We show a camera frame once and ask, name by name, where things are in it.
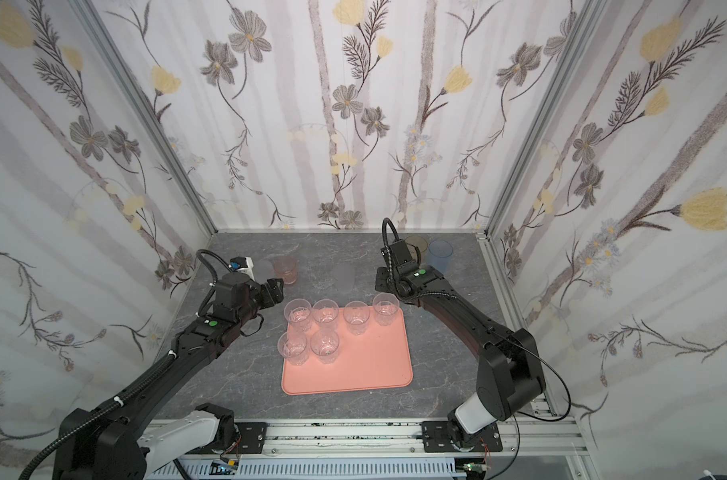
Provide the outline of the pink rectangular tray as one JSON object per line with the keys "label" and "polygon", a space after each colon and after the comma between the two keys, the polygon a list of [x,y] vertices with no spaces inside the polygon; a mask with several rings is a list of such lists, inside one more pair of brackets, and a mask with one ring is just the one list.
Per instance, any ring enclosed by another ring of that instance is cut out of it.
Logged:
{"label": "pink rectangular tray", "polygon": [[411,352],[403,312],[393,323],[369,321],[365,333],[356,336],[346,327],[337,330],[339,356],[323,363],[314,353],[301,365],[283,363],[281,388],[288,395],[310,395],[359,390],[401,388],[413,381]]}

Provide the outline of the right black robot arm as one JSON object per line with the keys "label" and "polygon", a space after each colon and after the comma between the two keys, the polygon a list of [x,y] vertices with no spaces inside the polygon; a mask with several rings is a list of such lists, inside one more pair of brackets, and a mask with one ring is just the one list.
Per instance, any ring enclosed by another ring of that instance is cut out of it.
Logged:
{"label": "right black robot arm", "polygon": [[467,448],[491,424],[507,420],[545,392],[547,382],[535,338],[513,331],[460,296],[439,270],[420,266],[402,239],[383,241],[385,266],[375,290],[441,320],[477,360],[475,393],[447,416],[451,441]]}

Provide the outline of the clear faceted glass one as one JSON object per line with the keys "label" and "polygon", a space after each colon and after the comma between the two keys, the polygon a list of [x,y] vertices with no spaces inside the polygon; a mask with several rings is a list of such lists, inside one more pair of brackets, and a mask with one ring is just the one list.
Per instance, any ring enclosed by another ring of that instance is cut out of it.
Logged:
{"label": "clear faceted glass one", "polygon": [[339,356],[340,338],[335,330],[322,328],[311,337],[310,348],[322,364],[333,364]]}

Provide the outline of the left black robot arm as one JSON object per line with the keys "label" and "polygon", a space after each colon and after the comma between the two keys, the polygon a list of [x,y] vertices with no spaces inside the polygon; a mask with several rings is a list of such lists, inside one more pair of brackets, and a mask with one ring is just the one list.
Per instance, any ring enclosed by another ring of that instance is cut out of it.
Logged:
{"label": "left black robot arm", "polygon": [[210,286],[195,320],[176,334],[161,360],[93,410],[71,412],[61,422],[59,436],[19,477],[31,478],[54,455],[54,479],[143,478],[150,449],[139,439],[151,420],[195,374],[244,335],[249,321],[283,299],[280,278],[259,284],[243,272],[225,274]]}

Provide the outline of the clear faceted glass five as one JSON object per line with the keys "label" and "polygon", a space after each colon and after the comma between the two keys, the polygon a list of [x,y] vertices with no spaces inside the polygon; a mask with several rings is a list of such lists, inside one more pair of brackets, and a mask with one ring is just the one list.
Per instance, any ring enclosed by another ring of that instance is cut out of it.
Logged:
{"label": "clear faceted glass five", "polygon": [[311,315],[319,329],[337,330],[339,306],[334,300],[318,300],[311,307]]}

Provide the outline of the clear faceted glass four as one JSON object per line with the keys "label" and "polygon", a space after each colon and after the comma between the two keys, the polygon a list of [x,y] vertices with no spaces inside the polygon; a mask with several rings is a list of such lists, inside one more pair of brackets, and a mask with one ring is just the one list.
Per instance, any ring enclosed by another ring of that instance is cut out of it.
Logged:
{"label": "clear faceted glass four", "polygon": [[346,328],[351,335],[359,336],[367,332],[371,308],[363,301],[351,301],[343,309]]}

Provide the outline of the clear faceted glass six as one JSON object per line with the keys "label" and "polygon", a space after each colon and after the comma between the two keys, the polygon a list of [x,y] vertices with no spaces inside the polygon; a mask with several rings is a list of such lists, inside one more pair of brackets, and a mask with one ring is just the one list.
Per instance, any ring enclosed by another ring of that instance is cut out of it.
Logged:
{"label": "clear faceted glass six", "polygon": [[312,305],[306,299],[293,299],[284,306],[283,314],[289,327],[307,332],[313,326]]}

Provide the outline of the clear faceted glass two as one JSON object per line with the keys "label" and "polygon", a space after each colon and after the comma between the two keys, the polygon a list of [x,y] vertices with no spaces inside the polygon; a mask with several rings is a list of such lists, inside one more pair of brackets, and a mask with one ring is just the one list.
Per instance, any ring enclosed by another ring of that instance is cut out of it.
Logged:
{"label": "clear faceted glass two", "polygon": [[281,357],[291,365],[301,366],[309,358],[308,341],[301,331],[288,330],[278,342],[277,350]]}

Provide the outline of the clear faceted glass three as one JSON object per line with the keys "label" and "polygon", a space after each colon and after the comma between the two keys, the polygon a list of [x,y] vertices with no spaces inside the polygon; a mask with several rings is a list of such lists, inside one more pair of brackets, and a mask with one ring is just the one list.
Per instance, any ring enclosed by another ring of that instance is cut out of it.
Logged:
{"label": "clear faceted glass three", "polygon": [[380,326],[389,326],[395,322],[399,315],[399,300],[391,293],[381,292],[373,298],[373,313],[375,321]]}

